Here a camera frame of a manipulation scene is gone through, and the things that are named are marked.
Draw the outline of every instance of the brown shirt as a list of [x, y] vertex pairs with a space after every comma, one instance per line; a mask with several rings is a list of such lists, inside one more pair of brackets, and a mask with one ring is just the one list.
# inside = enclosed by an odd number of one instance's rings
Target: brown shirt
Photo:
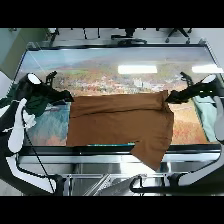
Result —
[[135, 143], [131, 153], [156, 170], [173, 135], [174, 116], [159, 93], [75, 97], [67, 146]]

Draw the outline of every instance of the black cable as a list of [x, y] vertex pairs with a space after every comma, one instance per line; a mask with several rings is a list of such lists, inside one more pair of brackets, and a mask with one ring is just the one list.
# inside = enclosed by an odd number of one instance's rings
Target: black cable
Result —
[[25, 136], [26, 136], [26, 138], [27, 138], [27, 140], [28, 140], [28, 142], [29, 142], [29, 144], [30, 144], [30, 146], [31, 146], [31, 148], [32, 148], [32, 150], [33, 150], [33, 152], [35, 153], [35, 155], [36, 155], [36, 157], [37, 157], [37, 159], [38, 159], [38, 161], [39, 161], [41, 167], [43, 168], [44, 173], [45, 173], [45, 175], [46, 175], [45, 177], [47, 177], [47, 179], [48, 179], [48, 181], [49, 181], [49, 183], [50, 183], [50, 185], [51, 185], [52, 192], [53, 192], [53, 194], [54, 194], [55, 191], [54, 191], [53, 185], [52, 185], [52, 183], [51, 183], [51, 180], [50, 180], [50, 178], [49, 178], [49, 175], [48, 175], [46, 169], [44, 168], [44, 166], [43, 166], [43, 164], [42, 164], [42, 162], [41, 162], [41, 160], [40, 160], [40, 158], [39, 158], [39, 156], [38, 156], [38, 154], [37, 154], [37, 152], [36, 152], [36, 150], [35, 150], [35, 148], [34, 148], [32, 142], [31, 142], [31, 140], [30, 140], [30, 138], [29, 138], [29, 135], [28, 135], [28, 133], [27, 133], [27, 131], [26, 131], [26, 128], [25, 128], [26, 123], [25, 123], [24, 118], [23, 118], [23, 111], [24, 111], [24, 109], [25, 109], [25, 107], [23, 107], [22, 112], [21, 112], [22, 121], [23, 121], [23, 126], [24, 126], [24, 134], [25, 134]]

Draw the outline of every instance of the white floor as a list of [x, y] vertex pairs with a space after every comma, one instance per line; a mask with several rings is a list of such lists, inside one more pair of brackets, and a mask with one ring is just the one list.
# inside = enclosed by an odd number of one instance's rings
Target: white floor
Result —
[[[84, 40], [83, 30], [81, 28], [59, 28], [60, 35], [57, 35], [55, 41], [61, 40]], [[156, 31], [155, 28], [147, 28], [146, 30], [137, 29], [134, 33], [136, 38], [166, 38], [170, 29], [161, 28], [160, 31]], [[100, 28], [101, 39], [110, 39], [111, 34], [124, 35], [124, 30], [114, 28]], [[97, 28], [86, 28], [86, 35], [88, 39], [97, 39]], [[192, 33], [189, 34], [192, 38], [206, 38], [209, 42], [213, 53], [215, 54], [220, 66], [224, 68], [224, 28], [193, 28]], [[174, 37], [182, 37], [182, 34], [176, 32]], [[72, 172], [73, 167], [70, 165], [45, 165], [49, 173], [69, 173]], [[32, 165], [29, 167], [23, 167], [33, 172], [43, 173], [39, 165]], [[0, 180], [0, 196], [1, 195], [21, 195], [19, 191], [12, 188], [8, 184]]]

